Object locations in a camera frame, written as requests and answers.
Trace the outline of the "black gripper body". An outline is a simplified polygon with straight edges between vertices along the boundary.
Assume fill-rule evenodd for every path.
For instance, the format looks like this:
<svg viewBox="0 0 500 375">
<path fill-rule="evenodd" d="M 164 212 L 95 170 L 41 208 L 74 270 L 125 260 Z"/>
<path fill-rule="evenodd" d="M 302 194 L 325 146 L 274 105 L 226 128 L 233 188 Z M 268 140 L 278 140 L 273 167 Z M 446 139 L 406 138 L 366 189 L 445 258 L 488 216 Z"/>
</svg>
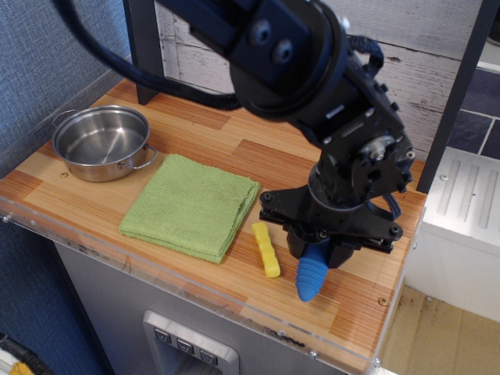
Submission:
<svg viewBox="0 0 500 375">
<path fill-rule="evenodd" d="M 285 231 L 291 224 L 316 228 L 324 242 L 332 236 L 358 238 L 362 246 L 390 252 L 393 243 L 403 235 L 392 212 L 371 202 L 355 203 L 351 207 L 335 207 L 305 185 L 303 187 L 265 191 L 259 197 L 259 218 L 280 224 Z"/>
</svg>

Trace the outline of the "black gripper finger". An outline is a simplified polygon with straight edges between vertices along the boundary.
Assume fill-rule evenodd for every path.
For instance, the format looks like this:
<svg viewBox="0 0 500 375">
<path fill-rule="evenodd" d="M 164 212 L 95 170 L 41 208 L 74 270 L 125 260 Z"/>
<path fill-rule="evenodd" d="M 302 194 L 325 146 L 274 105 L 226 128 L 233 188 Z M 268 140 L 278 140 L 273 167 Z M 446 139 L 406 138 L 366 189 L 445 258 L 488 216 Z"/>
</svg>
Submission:
<svg viewBox="0 0 500 375">
<path fill-rule="evenodd" d="M 324 242 L 320 232 L 305 224 L 291 224 L 287 231 L 287 244 L 289 252 L 296 259 L 301 258 L 310 245 L 318 245 Z"/>
<path fill-rule="evenodd" d="M 327 265 L 330 269 L 337 269 L 349 260 L 354 251 L 360 250 L 362 242 L 356 237 L 332 236 L 327 247 Z"/>
</svg>

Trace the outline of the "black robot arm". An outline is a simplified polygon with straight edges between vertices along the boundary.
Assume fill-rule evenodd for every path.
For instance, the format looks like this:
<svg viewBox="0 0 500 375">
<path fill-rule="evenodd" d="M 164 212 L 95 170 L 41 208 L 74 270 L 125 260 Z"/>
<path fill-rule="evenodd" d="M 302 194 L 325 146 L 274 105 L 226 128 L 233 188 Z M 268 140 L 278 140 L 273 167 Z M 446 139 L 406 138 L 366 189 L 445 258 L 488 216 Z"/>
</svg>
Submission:
<svg viewBox="0 0 500 375">
<path fill-rule="evenodd" d="M 262 220 L 287 231 L 291 254 L 330 268 L 402 236 L 393 193 L 412 179 L 413 147 L 387 89 L 378 46 L 349 37 L 319 1 L 167 1 L 230 64 L 238 102 L 299 129 L 321 155 L 307 185 L 260 196 Z"/>
</svg>

